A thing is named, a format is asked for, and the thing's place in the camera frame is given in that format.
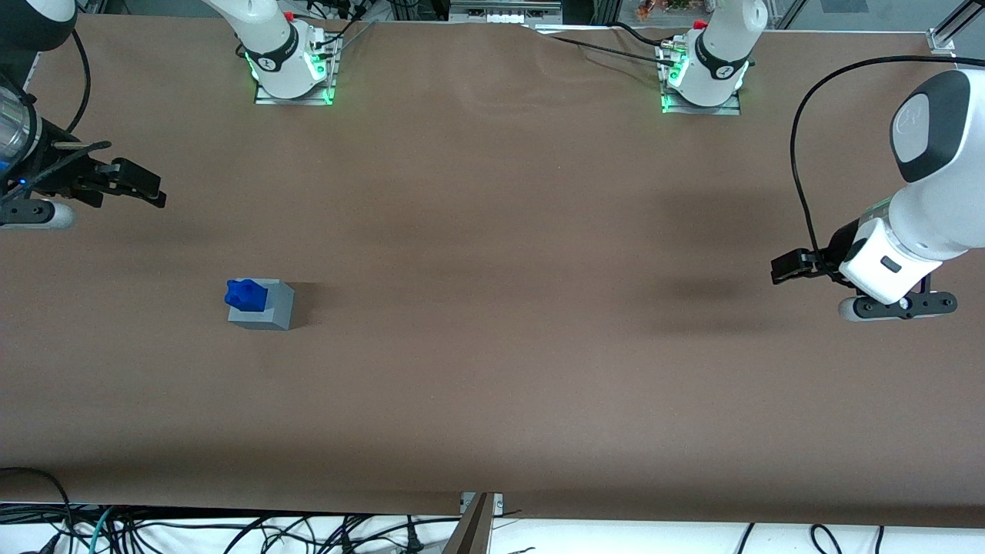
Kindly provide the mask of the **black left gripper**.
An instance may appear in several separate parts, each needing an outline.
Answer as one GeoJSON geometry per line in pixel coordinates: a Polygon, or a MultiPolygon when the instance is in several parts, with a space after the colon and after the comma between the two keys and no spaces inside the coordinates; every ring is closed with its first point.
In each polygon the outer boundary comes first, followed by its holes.
{"type": "Polygon", "coordinates": [[[826,247],[826,260],[820,250],[806,248],[775,257],[771,260],[771,282],[779,285],[792,279],[827,276],[837,283],[855,283],[842,266],[852,262],[869,241],[870,232],[864,230],[860,235],[860,228],[860,220],[855,219],[834,232],[826,247]]]}

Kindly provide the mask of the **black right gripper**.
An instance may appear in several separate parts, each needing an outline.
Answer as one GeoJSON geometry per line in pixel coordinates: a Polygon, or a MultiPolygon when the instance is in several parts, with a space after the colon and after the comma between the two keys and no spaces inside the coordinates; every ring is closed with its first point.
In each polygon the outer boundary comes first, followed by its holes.
{"type": "Polygon", "coordinates": [[[126,158],[105,163],[92,157],[110,141],[83,143],[37,115],[2,116],[2,206],[32,193],[101,207],[103,196],[127,196],[165,208],[161,176],[126,158]]]}

